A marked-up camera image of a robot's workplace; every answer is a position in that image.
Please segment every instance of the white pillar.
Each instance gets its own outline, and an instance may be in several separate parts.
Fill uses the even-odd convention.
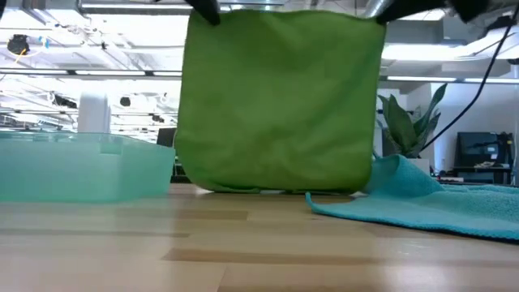
[[[110,133],[111,109],[105,92],[85,91],[79,99],[78,132]]]

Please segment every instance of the wooden tabletop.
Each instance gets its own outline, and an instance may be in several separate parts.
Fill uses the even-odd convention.
[[[511,292],[519,246],[176,185],[121,204],[0,203],[0,291]]]

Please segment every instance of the green leaf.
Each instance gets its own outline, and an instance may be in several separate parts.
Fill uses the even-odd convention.
[[[393,148],[395,149],[395,151],[397,153],[402,153],[402,149],[400,147],[400,145],[398,145],[397,142],[395,142],[395,140],[392,138],[391,134],[389,134],[389,131],[387,128],[384,128],[384,125],[382,124],[381,121],[379,120],[376,120],[376,122],[379,124],[379,128],[382,129],[382,133],[384,134],[384,136],[386,137],[386,139],[392,144]]]
[[[418,142],[411,149],[408,158],[416,158],[416,157],[418,157],[418,155],[422,151],[423,146],[427,142],[427,139],[429,138],[429,135],[431,135],[432,132],[434,132],[434,130],[436,129],[436,126],[438,126],[438,121],[440,120],[440,115],[441,114],[435,115],[431,119],[431,121],[429,121],[429,123],[427,124],[426,130],[424,132],[422,132],[422,134],[420,134],[420,136],[417,138]]]
[[[382,101],[382,115],[384,116],[384,119],[386,120],[386,123],[388,122],[388,105],[389,105],[389,99],[386,97],[383,97],[381,95],[378,96],[380,101]]]
[[[391,145],[393,146],[395,152],[402,154],[402,147],[397,142],[395,142],[395,140],[391,136],[391,133],[389,133],[389,130],[383,129],[382,132],[384,133],[384,136],[386,137],[386,139],[389,142],[391,142]]]
[[[447,84],[444,84],[436,90],[435,94],[432,97],[431,103],[427,112],[414,124],[414,132],[416,135],[421,135],[427,129],[427,124],[431,119],[431,114],[434,108],[440,103],[440,101],[445,96],[445,89],[447,88]]]
[[[400,145],[403,152],[407,152],[416,145],[417,136],[411,117],[398,105],[394,96],[389,98],[386,123],[391,136]]]
[[[411,114],[411,121],[417,122],[422,117],[422,107],[419,105],[414,109],[413,114]]]

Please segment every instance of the potted plant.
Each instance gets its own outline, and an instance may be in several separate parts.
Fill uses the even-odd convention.
[[[446,88],[447,84],[444,84],[436,90],[425,114],[422,114],[418,107],[413,115],[410,115],[398,105],[395,96],[391,95],[387,98],[379,95],[388,127],[384,128],[381,121],[377,120],[377,122],[386,139],[391,142],[397,153],[409,158],[426,173],[429,173],[429,161],[420,159],[419,154],[429,135],[438,125],[441,114],[438,109],[435,110],[435,107],[444,98]]]

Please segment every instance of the fluorescent light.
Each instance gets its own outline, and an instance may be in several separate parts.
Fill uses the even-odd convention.
[[[116,71],[116,70],[77,70],[77,75],[125,75],[125,76],[144,76],[144,71]]]
[[[413,15],[400,18],[400,20],[428,20],[437,21],[443,19],[445,11],[443,9],[433,9],[431,11],[419,12]]]
[[[171,4],[83,4],[81,8],[113,8],[113,9],[183,9],[190,10],[188,5],[171,5]]]
[[[155,76],[176,76],[176,77],[182,77],[182,72],[180,72],[180,71],[154,71],[153,74]]]
[[[453,77],[388,76],[389,81],[454,82]]]
[[[0,74],[55,74],[55,75],[66,75],[68,74],[65,70],[29,70],[29,69],[1,69]]]
[[[30,109],[0,109],[0,114],[74,114],[78,111],[70,110],[30,110]]]
[[[482,83],[483,78],[465,78],[464,81],[466,83]],[[519,84],[519,79],[512,78],[488,78],[488,84]]]
[[[11,114],[11,117],[19,122],[38,123],[40,118],[35,114]]]

